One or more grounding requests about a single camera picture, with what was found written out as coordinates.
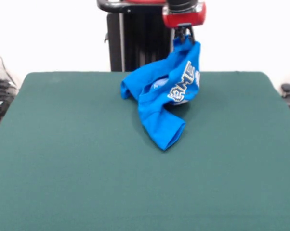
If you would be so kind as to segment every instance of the red robot part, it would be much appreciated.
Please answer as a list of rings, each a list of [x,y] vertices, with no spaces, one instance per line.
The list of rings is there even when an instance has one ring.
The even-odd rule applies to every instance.
[[[167,6],[163,7],[163,21],[165,26],[177,28],[180,25],[203,25],[206,18],[206,4],[199,2],[194,9],[185,13],[172,13]]]

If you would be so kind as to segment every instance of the cloth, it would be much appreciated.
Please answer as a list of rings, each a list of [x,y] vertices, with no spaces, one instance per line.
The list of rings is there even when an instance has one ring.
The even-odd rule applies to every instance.
[[[140,120],[149,136],[162,150],[170,148],[182,134],[186,122],[173,115],[165,105],[193,100],[199,91],[200,43],[184,43],[175,38],[174,51],[160,61],[142,66],[121,83],[123,99],[138,101]]]
[[[0,231],[290,231],[290,109],[262,73],[201,74],[167,154],[128,73],[29,74],[0,125]]]

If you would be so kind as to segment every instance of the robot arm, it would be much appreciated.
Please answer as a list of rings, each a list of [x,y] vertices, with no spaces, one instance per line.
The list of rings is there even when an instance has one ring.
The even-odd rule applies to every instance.
[[[167,0],[162,14],[170,28],[199,26],[205,22],[206,4],[202,0]]]

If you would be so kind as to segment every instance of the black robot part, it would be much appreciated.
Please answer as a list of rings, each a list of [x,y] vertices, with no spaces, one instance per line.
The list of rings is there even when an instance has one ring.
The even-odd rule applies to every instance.
[[[198,0],[167,0],[169,10],[174,13],[187,12],[193,9]]]

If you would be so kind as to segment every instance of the shirt sleeve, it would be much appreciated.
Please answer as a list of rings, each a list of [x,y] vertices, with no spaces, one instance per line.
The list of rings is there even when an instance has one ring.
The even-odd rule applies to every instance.
[[[163,105],[157,108],[155,103],[148,103],[139,103],[142,125],[156,145],[165,151],[178,141],[186,123],[166,110]]]

